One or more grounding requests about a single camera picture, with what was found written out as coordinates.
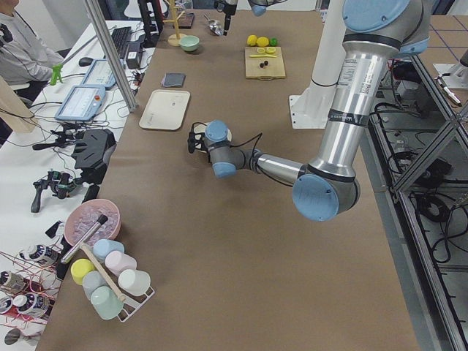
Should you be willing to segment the cream rabbit tray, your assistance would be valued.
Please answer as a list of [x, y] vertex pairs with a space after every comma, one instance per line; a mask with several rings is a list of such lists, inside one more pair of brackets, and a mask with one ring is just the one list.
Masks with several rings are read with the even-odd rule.
[[154, 90], [139, 121], [143, 129], [176, 131], [182, 125], [190, 93], [178, 90]]

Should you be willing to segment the round beige plate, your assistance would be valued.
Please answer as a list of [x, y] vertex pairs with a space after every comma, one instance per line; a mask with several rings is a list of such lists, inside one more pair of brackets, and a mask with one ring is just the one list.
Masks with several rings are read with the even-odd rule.
[[[194, 127], [193, 127], [193, 132], [194, 132], [195, 134], [197, 134], [197, 133], [204, 133], [207, 126], [208, 126], [208, 122], [203, 122], [203, 123], [200, 123], [200, 124], [196, 123], [196, 124], [194, 125]], [[231, 141], [232, 138], [233, 138], [233, 136], [232, 136], [232, 133], [231, 133], [230, 129], [227, 129], [227, 139], [228, 139], [229, 141]]]

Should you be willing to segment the grey folded cloth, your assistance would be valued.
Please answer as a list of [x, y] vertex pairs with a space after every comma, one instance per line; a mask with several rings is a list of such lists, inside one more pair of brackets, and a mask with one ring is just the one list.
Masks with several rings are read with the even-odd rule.
[[180, 72], [165, 73], [162, 78], [161, 85], [165, 88], [182, 87], [184, 85], [186, 75]]

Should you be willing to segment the mint green bowl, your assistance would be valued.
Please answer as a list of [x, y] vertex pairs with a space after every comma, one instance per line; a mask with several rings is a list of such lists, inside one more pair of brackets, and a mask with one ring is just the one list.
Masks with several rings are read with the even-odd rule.
[[200, 38], [195, 35], [186, 35], [179, 40], [179, 46], [187, 53], [196, 51], [199, 45]]

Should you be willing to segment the wooden mug tree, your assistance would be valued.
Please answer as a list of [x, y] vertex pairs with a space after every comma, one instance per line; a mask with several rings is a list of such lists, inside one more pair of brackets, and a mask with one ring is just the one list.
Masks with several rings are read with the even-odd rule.
[[183, 34], [181, 32], [180, 26], [179, 26], [179, 20], [185, 16], [186, 10], [184, 7], [180, 7], [176, 5], [175, 0], [169, 0], [165, 1], [167, 8], [169, 9], [170, 13], [170, 18], [163, 20], [164, 23], [170, 23], [173, 25], [173, 28], [175, 30], [174, 34], [171, 34], [167, 42], [169, 45], [173, 47], [178, 47], [180, 45], [180, 41], [182, 38], [186, 37], [186, 34]]

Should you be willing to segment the wooden cutting board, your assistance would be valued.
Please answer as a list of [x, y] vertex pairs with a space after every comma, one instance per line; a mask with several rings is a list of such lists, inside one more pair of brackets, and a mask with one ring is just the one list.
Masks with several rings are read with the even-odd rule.
[[245, 77], [247, 79], [273, 80], [286, 78], [280, 47], [245, 47], [244, 55]]

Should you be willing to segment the yellow plastic knife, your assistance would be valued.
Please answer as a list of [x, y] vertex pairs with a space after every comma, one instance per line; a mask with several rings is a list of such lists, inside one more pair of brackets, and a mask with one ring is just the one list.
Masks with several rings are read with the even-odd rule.
[[250, 54], [249, 58], [277, 58], [278, 56], [272, 54]]

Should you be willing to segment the oval yellow lemon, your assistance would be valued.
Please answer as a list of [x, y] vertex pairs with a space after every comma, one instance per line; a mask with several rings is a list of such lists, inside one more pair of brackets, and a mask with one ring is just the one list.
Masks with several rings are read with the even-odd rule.
[[257, 36], [256, 35], [249, 35], [247, 37], [247, 40], [246, 40], [246, 44], [249, 46], [249, 47], [254, 47], [257, 45]]

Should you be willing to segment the far teach pendant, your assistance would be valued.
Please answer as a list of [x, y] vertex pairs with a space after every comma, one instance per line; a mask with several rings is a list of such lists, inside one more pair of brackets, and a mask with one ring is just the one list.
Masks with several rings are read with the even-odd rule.
[[116, 84], [116, 79], [107, 59], [94, 59], [81, 83], [83, 85], [101, 85], [106, 89], [112, 88]]

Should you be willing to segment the teach pendant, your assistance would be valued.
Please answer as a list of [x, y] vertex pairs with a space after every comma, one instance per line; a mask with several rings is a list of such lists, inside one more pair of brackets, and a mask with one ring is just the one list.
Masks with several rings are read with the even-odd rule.
[[81, 83], [83, 85], [101, 85], [106, 89], [112, 88], [116, 84], [116, 79], [107, 59], [94, 59]]
[[73, 86], [55, 114], [58, 121], [90, 121], [101, 107], [106, 89], [103, 85]]

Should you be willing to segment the metal scoop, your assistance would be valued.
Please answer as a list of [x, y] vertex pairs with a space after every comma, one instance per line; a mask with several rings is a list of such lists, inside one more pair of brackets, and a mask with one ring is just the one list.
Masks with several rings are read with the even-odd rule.
[[224, 29], [222, 28], [221, 23], [216, 19], [209, 18], [207, 14], [204, 14], [203, 16], [207, 20], [210, 32], [216, 36], [222, 36], [224, 33]]

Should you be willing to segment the round yellow lemon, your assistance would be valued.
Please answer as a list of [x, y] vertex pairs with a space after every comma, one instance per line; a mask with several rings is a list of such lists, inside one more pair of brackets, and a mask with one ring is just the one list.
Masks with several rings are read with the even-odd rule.
[[268, 37], [258, 37], [256, 40], [256, 46], [257, 47], [268, 47], [270, 45], [270, 40]]

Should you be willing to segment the near teach pendant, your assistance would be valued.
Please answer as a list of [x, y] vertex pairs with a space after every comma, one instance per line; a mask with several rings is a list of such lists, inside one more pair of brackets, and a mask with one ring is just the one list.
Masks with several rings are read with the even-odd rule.
[[106, 89], [103, 85], [73, 86], [55, 114], [58, 121], [90, 121], [101, 107]]

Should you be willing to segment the metal muddler stick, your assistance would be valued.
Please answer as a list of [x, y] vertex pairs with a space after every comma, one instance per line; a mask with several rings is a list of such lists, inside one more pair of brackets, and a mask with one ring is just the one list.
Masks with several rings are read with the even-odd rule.
[[108, 217], [104, 214], [101, 214], [97, 221], [88, 229], [88, 231], [77, 241], [77, 243], [72, 246], [65, 254], [62, 255], [60, 259], [61, 264], [67, 264], [76, 254], [76, 252], [81, 248], [81, 245], [84, 244], [93, 234], [95, 234], [100, 227], [108, 221]]

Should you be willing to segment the black keyboard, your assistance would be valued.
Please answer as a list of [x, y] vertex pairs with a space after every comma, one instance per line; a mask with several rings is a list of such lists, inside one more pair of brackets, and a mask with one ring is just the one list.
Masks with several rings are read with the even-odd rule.
[[114, 29], [111, 34], [111, 39], [120, 59], [125, 58], [131, 35], [132, 28], [130, 26]]

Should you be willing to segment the computer mouse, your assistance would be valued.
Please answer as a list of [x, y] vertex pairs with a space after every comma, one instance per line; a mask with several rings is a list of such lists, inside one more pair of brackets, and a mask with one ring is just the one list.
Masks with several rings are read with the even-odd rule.
[[90, 58], [90, 57], [82, 57], [79, 61], [78, 61], [78, 65], [80, 67], [87, 67], [89, 65], [91, 65], [93, 62], [93, 58]]

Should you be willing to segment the pink bowl with ice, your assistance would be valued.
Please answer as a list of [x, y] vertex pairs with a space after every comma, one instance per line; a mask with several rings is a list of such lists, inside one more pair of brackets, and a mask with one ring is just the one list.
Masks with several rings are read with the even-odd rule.
[[68, 244], [75, 245], [80, 238], [104, 215], [107, 221], [101, 225], [87, 241], [93, 246], [99, 239], [115, 239], [121, 228], [121, 216], [118, 207], [110, 200], [94, 199], [78, 206], [67, 218], [64, 237]]

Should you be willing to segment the blue plastic cup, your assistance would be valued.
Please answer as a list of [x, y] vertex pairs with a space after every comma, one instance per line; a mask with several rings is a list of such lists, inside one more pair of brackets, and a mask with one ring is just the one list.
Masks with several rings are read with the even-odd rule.
[[105, 258], [113, 251], [125, 253], [124, 245], [119, 241], [99, 239], [92, 248], [94, 256], [100, 263], [103, 263]]

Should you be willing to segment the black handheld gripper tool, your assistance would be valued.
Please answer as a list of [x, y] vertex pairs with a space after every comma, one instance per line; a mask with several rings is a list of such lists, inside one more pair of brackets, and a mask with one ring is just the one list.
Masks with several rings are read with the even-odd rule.
[[31, 212], [39, 212], [42, 192], [44, 190], [50, 188], [54, 197], [63, 200], [66, 197], [69, 197], [70, 194], [82, 183], [83, 179], [81, 177], [73, 178], [67, 172], [49, 170], [46, 178], [41, 178], [33, 183], [36, 194], [31, 204]]

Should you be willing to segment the pink plastic cup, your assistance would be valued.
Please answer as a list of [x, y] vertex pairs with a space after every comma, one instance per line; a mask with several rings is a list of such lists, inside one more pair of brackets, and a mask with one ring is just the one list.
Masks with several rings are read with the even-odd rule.
[[114, 250], [106, 256], [105, 266], [113, 275], [119, 276], [127, 269], [135, 270], [137, 268], [137, 261], [124, 252]]

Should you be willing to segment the white plastic cup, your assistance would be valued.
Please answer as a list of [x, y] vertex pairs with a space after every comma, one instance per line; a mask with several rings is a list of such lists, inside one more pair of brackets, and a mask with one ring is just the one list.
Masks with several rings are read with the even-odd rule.
[[119, 275], [118, 285], [128, 293], [139, 296], [143, 295], [150, 287], [151, 277], [145, 271], [126, 269]]

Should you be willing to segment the green mini tripod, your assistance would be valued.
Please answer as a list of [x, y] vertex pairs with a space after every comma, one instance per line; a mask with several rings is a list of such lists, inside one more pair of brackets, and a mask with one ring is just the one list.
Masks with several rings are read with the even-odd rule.
[[63, 68], [63, 64], [57, 64], [52, 67], [52, 75], [50, 79], [50, 85], [54, 86], [57, 82], [62, 82], [61, 70]]

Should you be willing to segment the yellow plastic cup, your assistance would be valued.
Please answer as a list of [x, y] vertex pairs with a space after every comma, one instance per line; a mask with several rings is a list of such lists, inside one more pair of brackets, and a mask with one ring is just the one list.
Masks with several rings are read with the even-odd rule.
[[82, 285], [84, 277], [95, 270], [94, 264], [89, 259], [78, 259], [71, 265], [72, 279], [76, 284]]

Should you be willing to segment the grey plastic cup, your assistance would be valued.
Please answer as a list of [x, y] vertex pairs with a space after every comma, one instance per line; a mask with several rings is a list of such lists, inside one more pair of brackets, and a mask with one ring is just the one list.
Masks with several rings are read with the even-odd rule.
[[83, 291], [87, 299], [91, 300], [92, 293], [99, 287], [106, 286], [107, 282], [102, 277], [99, 271], [90, 271], [84, 277], [82, 281]]

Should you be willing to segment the white cup rack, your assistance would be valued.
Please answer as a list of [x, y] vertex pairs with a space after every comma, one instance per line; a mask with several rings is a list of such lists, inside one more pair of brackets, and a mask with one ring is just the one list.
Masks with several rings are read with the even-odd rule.
[[129, 292], [125, 292], [125, 300], [122, 310], [117, 318], [120, 322], [126, 322], [140, 311], [144, 304], [147, 303], [156, 293], [153, 287], [149, 287], [143, 295], [135, 296]]

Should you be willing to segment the mint plastic cup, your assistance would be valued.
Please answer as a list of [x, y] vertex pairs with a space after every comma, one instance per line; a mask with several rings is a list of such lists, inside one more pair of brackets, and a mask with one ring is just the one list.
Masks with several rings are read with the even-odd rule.
[[103, 320], [111, 320], [117, 317], [124, 307], [124, 302], [120, 301], [108, 286], [96, 288], [91, 294], [90, 301]]

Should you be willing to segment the seated person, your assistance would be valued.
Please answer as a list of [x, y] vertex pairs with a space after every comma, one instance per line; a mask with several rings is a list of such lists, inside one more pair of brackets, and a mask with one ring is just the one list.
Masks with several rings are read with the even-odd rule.
[[18, 95], [34, 101], [51, 79], [53, 67], [63, 57], [51, 50], [15, 10], [18, 1], [1, 2], [1, 28], [9, 31], [1, 40], [1, 76], [8, 85], [29, 84]]

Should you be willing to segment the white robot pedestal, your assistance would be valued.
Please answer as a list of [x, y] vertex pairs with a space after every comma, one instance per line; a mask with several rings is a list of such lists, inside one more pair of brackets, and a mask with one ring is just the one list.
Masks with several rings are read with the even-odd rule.
[[323, 129], [327, 123], [345, 58], [343, 4], [343, 0], [330, 1], [309, 87], [289, 96], [294, 129]]

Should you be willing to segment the aluminium frame post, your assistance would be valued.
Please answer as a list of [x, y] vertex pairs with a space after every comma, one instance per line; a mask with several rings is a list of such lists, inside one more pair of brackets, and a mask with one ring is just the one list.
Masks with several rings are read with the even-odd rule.
[[84, 7], [94, 27], [97, 39], [106, 55], [117, 86], [130, 113], [137, 107], [137, 102], [121, 65], [120, 58], [113, 44], [109, 28], [97, 0], [84, 0]]

